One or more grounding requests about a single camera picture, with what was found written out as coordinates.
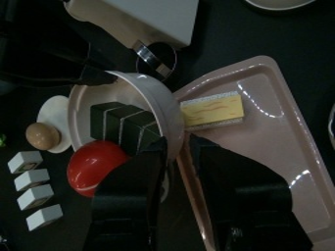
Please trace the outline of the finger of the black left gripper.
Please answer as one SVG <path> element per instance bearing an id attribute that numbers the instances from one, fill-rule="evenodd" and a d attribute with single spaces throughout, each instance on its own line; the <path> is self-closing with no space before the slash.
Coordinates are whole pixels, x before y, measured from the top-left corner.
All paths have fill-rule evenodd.
<path id="1" fill-rule="evenodd" d="M 81 85 L 95 86 L 103 84 L 111 84 L 115 81 L 115 76 L 106 71 L 95 69 L 90 66 L 83 66 L 78 83 Z"/>

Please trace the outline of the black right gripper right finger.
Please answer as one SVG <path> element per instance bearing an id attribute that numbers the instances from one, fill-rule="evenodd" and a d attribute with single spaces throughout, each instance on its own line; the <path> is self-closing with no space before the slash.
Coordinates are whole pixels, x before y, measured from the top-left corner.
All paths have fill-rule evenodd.
<path id="1" fill-rule="evenodd" d="M 217 251 L 310 251 L 282 177 L 209 139 L 189 137 Z"/>

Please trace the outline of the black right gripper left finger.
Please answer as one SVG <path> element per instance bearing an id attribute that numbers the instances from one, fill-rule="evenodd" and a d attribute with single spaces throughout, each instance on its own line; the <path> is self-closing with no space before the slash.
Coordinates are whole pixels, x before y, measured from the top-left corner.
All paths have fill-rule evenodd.
<path id="1" fill-rule="evenodd" d="M 102 179 L 82 251 L 156 251 L 168 141 L 161 137 Z"/>

